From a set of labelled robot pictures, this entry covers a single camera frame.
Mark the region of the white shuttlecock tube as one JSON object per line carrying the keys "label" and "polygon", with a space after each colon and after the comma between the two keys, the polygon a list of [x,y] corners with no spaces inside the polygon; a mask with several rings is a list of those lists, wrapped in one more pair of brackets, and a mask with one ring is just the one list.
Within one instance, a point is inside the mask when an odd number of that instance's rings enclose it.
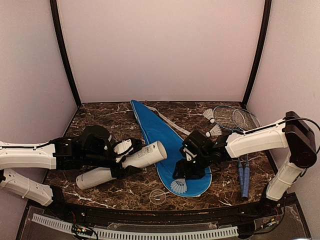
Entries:
{"label": "white shuttlecock tube", "polygon": [[118,171],[111,168],[98,167],[78,175],[76,185],[81,190],[86,190],[112,180],[124,179],[166,158],[165,147],[160,141],[156,141],[132,155],[127,155]]}

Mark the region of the blue racket bag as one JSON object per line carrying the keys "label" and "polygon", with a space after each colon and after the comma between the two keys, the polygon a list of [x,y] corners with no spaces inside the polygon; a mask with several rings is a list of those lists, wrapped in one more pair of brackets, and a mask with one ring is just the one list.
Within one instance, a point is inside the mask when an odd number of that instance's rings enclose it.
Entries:
{"label": "blue racket bag", "polygon": [[136,121],[140,126],[145,143],[149,145],[153,142],[160,141],[166,150],[167,159],[157,162],[155,168],[161,182],[168,191],[185,198],[199,197],[206,192],[212,181],[209,167],[205,169],[204,177],[186,180],[186,192],[177,193],[172,190],[171,183],[174,181],[173,173],[176,163],[183,158],[180,152],[180,148],[183,146],[183,139],[143,103],[131,100],[130,104]]}

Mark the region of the clear plastic tube lid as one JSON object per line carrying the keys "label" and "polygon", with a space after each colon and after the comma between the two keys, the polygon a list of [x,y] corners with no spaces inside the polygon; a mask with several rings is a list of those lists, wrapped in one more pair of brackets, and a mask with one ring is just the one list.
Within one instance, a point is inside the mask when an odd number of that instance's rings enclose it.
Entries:
{"label": "clear plastic tube lid", "polygon": [[161,205],[166,201],[166,199],[166,193],[160,189],[152,190],[149,194],[149,200],[154,205]]}

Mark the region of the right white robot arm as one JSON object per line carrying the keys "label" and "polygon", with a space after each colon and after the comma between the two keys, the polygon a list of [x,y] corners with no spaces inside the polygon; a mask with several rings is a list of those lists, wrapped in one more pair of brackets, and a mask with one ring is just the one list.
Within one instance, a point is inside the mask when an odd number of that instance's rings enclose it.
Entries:
{"label": "right white robot arm", "polygon": [[180,152],[183,158],[175,164],[172,177],[201,179],[205,176],[205,169],[212,164],[255,152],[288,148],[285,162],[266,187],[265,198],[255,205],[255,213],[266,217],[274,210],[274,202],[280,200],[295,180],[317,161],[320,149],[308,122],[308,118],[288,111],[284,118],[274,123],[220,135],[216,141],[195,130],[182,143]]}

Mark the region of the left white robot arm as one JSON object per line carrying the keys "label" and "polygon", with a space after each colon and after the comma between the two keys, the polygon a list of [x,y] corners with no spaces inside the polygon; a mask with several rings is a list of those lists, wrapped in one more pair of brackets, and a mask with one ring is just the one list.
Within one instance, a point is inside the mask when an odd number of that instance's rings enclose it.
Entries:
{"label": "left white robot arm", "polygon": [[99,125],[87,126],[79,136],[58,137],[45,143],[0,143],[0,187],[42,206],[50,206],[60,218],[71,213],[61,188],[43,185],[14,172],[14,168],[80,170],[84,166],[110,169],[111,176],[123,179],[139,173],[125,160],[143,148],[133,137],[112,143],[110,132]]}

